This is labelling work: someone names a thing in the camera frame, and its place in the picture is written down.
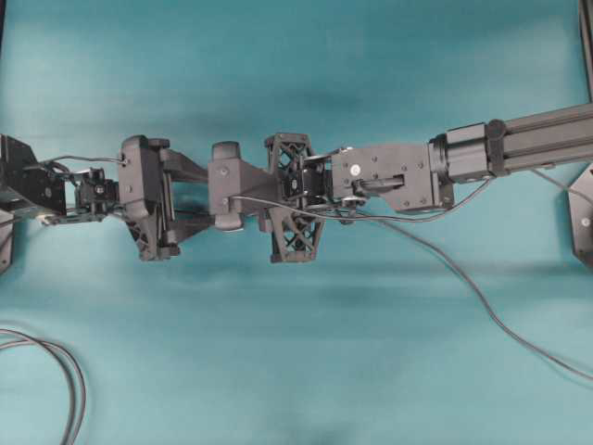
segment teal backdrop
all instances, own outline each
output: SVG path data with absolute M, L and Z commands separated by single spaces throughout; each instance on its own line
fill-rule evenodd
M 0 62 L 0 132 L 39 159 L 113 156 L 146 134 L 203 165 L 237 140 L 263 167 L 280 131 L 325 152 L 585 102 L 575 0 L 8 0 Z M 179 192 L 206 203 L 204 188 Z M 558 189 L 515 174 L 412 229 L 516 331 L 590 369 L 593 274 Z M 593 386 L 506 337 L 441 261 L 383 228 L 329 222 L 306 265 L 270 264 L 253 223 L 162 263 L 141 263 L 115 220 L 17 236 L 0 324 L 80 358 L 80 443 L 591 441 Z M 45 354 L 0 354 L 0 443 L 58 443 L 67 403 Z

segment black mounting plate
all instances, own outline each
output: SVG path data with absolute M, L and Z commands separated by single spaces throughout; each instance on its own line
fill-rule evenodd
M 571 188 L 588 197 L 593 197 L 593 164 L 587 167 Z M 593 206 L 574 193 L 569 194 L 569 202 L 574 255 L 593 269 Z

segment wire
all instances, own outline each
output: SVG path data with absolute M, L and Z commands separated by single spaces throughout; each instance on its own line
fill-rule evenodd
M 438 213 L 437 215 L 429 216 L 427 218 L 401 218 L 401 217 L 398 217 L 398 216 L 378 216 L 378 215 L 367 215 L 367 216 L 331 216 L 331 215 L 322 215 L 320 213 L 314 213 L 312 211 L 294 209 L 294 208 L 292 208 L 290 206 L 287 206 L 285 204 L 282 204 L 280 202 L 270 201 L 268 199 L 262 199 L 262 198 L 259 198 L 259 197 L 244 197 L 244 196 L 241 196 L 241 195 L 236 195 L 234 197 L 231 197 L 231 199 L 239 199 L 239 200 L 253 201 L 253 202 L 258 202 L 260 204 L 266 204 L 266 205 L 269 205 L 269 206 L 280 207 L 282 209 L 291 210 L 294 213 L 300 213 L 301 215 L 311 216 L 311 217 L 314 217 L 314 218 L 321 218 L 323 220 L 337 220 L 337 221 L 395 221 L 395 222 L 398 222 L 398 223 L 428 223 L 428 222 L 430 223 L 432 221 L 439 220 L 439 219 L 443 218 L 444 216 L 449 215 L 453 211 L 458 210 L 459 208 L 461 208 L 464 205 L 466 205 L 468 202 L 470 202 L 472 199 L 474 199 L 476 196 L 478 196 L 480 193 L 482 193 L 492 183 L 492 181 L 493 181 L 492 179 L 488 179 L 488 180 L 484 181 L 483 184 L 481 184 L 479 187 L 477 187 L 475 190 L 473 190 L 470 195 L 468 195 L 464 200 L 460 201 L 455 206 L 451 207 L 448 210 L 442 211 L 442 212 Z
M 64 354 L 66 356 L 66 358 L 68 359 L 68 361 L 70 362 L 70 364 L 72 365 L 72 367 L 74 368 L 74 370 L 76 372 L 76 376 L 78 377 L 78 381 L 79 381 L 79 385 L 80 385 L 80 389 L 81 389 L 81 404 L 80 404 L 80 408 L 79 408 L 79 414 L 76 419 L 76 423 L 74 424 L 74 428 L 72 429 L 72 434 L 70 435 L 72 437 L 71 443 L 74 443 L 74 441 L 78 437 L 78 434 L 81 430 L 82 421 L 84 420 L 84 415 L 86 412 L 86 384 L 84 382 L 84 375 L 82 374 L 82 369 L 79 366 L 78 362 L 66 348 L 58 345 L 57 343 L 53 343 L 51 341 L 46 341 L 46 340 L 40 340 L 40 341 L 44 345 L 46 345 L 50 348 L 53 348 L 55 350 L 58 350 L 59 352 Z M 15 341 L 10 341 L 10 342 L 0 345 L 0 350 L 8 350 L 8 349 L 15 348 L 18 346 L 35 346 L 35 343 L 32 343 L 29 340 L 15 340 Z
M 64 376 L 66 377 L 66 382 L 68 384 L 68 389 L 69 389 L 69 415 L 68 415 L 66 427 L 64 429 L 64 433 L 62 435 L 62 440 L 60 441 L 60 445 L 73 444 L 74 440 L 76 440 L 78 433 L 81 429 L 82 420 L 84 418 L 84 413 L 85 413 L 85 409 L 86 409 L 86 386 L 84 384 L 84 376 L 82 375 L 81 367 L 78 365 L 76 359 L 72 356 L 72 354 L 70 354 L 70 352 L 68 350 L 66 350 L 66 348 L 59 346 L 58 344 L 55 344 L 55 343 L 52 343 L 49 341 L 38 340 L 36 338 L 30 337 L 26 334 L 23 334 L 19 331 L 15 331 L 12 329 L 0 329 L 0 334 L 10 335 L 13 337 L 20 338 L 20 340 L 18 340 L 18 341 L 12 341 L 12 342 L 8 342 L 3 345 L 0 345 L 0 350 L 15 348 L 17 346 L 36 345 L 36 346 L 39 346 L 45 352 L 47 352 L 52 358 L 54 358 L 54 360 L 56 360 L 56 362 L 62 369 L 62 372 L 64 373 Z M 81 388 L 81 406 L 80 406 L 78 416 L 76 416 L 76 388 L 74 385 L 74 381 L 72 379 L 72 375 L 70 374 L 69 369 L 66 366 L 66 364 L 62 362 L 62 360 L 56 355 L 56 353 L 52 349 L 62 352 L 68 358 L 68 360 L 72 363 L 72 365 L 76 371 L 76 375 L 79 379 L 79 385 Z
M 589 381 L 593 381 L 593 375 L 585 373 L 579 369 L 576 369 L 575 367 L 573 367 L 572 365 L 568 364 L 567 362 L 559 359 L 558 357 L 556 357 L 555 355 L 547 352 L 546 350 L 540 348 L 539 346 L 535 345 L 534 343 L 526 340 L 525 338 L 521 337 L 520 335 L 518 335 L 517 333 L 515 333 L 512 329 L 510 329 L 508 326 L 506 326 L 502 320 L 500 320 L 500 318 L 498 318 L 497 314 L 494 312 L 494 310 L 492 309 L 492 306 L 490 305 L 490 303 L 488 302 L 488 299 L 486 298 L 486 295 L 482 292 L 482 290 L 480 289 L 480 287 L 475 283 L 475 281 L 470 277 L 470 275 L 468 275 L 463 268 L 461 268 L 461 266 L 459 266 L 459 264 L 457 262 L 455 262 L 445 251 L 443 251 L 441 248 L 437 247 L 436 245 L 434 245 L 433 243 L 431 243 L 430 241 L 427 241 L 423 238 L 420 238 L 419 236 L 408 232 L 405 229 L 402 229 L 401 227 L 398 227 L 395 224 L 392 224 L 391 222 L 387 222 L 387 221 L 382 221 L 380 220 L 379 223 L 385 227 L 387 227 L 390 230 L 393 230 L 399 234 L 402 234 L 410 239 L 412 239 L 413 241 L 425 246 L 426 248 L 429 248 L 430 250 L 432 250 L 434 253 L 436 253 L 436 255 L 438 255 L 439 257 L 441 257 L 445 263 L 447 264 L 447 266 L 454 272 L 456 273 L 463 281 L 465 281 L 465 283 L 468 284 L 468 286 L 473 290 L 473 292 L 475 293 L 475 295 L 477 295 L 477 297 L 480 299 L 480 302 L 482 303 L 482 305 L 484 306 L 484 308 L 486 309 L 486 312 L 488 313 L 489 317 L 492 319 L 492 321 L 494 321 L 494 323 L 496 323 L 498 325 L 498 327 L 500 327 L 500 329 L 502 329 L 509 337 L 511 337 L 512 339 L 514 339 L 515 341 L 517 341 L 519 344 L 521 344 L 522 346 L 524 346 L 525 348 L 528 348 L 529 350 L 534 351 L 535 353 L 543 356 L 544 358 L 550 360 L 551 362 L 554 362 L 556 364 L 558 364 L 560 367 L 564 368 L 565 370 L 578 375 L 586 380 Z
M 73 159 L 73 160 L 83 160 L 86 162 L 113 162 L 119 165 L 126 165 L 127 162 L 125 160 L 117 159 L 117 158 L 86 158 L 84 156 L 73 156 L 73 155 L 64 155 L 58 156 L 56 158 L 50 158 L 46 160 L 41 160 L 36 164 L 28 165 L 23 170 L 35 170 L 35 169 L 44 169 L 47 164 L 53 164 L 58 160 L 63 159 Z
M 586 202 L 588 202 L 589 204 L 591 204 L 591 206 L 593 206 L 593 199 L 591 199 L 590 197 L 588 197 L 587 195 L 585 195 L 582 192 L 579 192 L 578 190 L 569 187 L 568 185 L 564 185 L 563 183 L 556 181 L 554 178 L 552 178 L 551 176 L 547 176 L 545 173 L 540 172 L 539 170 L 533 169 L 531 170 L 532 173 L 536 174 L 537 176 L 539 176 L 540 178 L 548 181 L 549 183 L 552 183 L 554 185 L 556 185 L 558 188 L 560 188 L 561 190 L 564 190 L 567 193 L 572 193 L 575 196 L 581 197 L 582 199 L 584 199 Z

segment bolt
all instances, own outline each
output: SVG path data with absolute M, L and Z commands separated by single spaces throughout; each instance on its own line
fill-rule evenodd
M 360 165 L 354 164 L 352 167 L 350 167 L 350 174 L 352 176 L 358 176 L 360 174 Z

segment truss-patterned bracket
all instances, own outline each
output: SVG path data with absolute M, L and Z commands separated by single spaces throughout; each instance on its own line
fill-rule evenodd
M 572 189 L 593 198 L 593 164 L 579 176 Z M 593 269 L 593 206 L 574 193 L 569 194 L 569 202 L 574 255 Z
M 269 209 L 268 213 L 272 229 L 271 262 L 315 260 L 324 221 L 278 207 Z

